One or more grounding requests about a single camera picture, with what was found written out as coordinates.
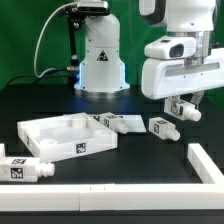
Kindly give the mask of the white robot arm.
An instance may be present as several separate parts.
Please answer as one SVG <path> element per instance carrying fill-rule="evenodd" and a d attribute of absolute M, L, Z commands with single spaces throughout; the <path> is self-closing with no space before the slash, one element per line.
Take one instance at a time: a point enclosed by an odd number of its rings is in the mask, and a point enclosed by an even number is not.
<path fill-rule="evenodd" d="M 141 90 L 162 99 L 224 87 L 224 48 L 211 46 L 218 0 L 139 0 L 150 26 L 166 35 L 144 48 Z M 87 16 L 85 58 L 76 88 L 85 93 L 115 93 L 129 87 L 119 58 L 119 22 L 103 0 L 79 0 Z"/>

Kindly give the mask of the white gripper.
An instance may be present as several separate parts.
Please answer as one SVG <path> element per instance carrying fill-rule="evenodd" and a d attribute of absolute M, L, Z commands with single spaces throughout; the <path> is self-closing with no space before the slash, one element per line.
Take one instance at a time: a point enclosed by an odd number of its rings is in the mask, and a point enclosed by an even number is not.
<path fill-rule="evenodd" d="M 193 93 L 191 103 L 198 109 L 203 90 L 223 86 L 224 48 L 213 49 L 202 65 L 185 66 L 183 59 L 147 59 L 142 69 L 142 93 L 150 99 L 171 97 L 170 112 L 173 115 L 179 114 L 178 95 Z"/>

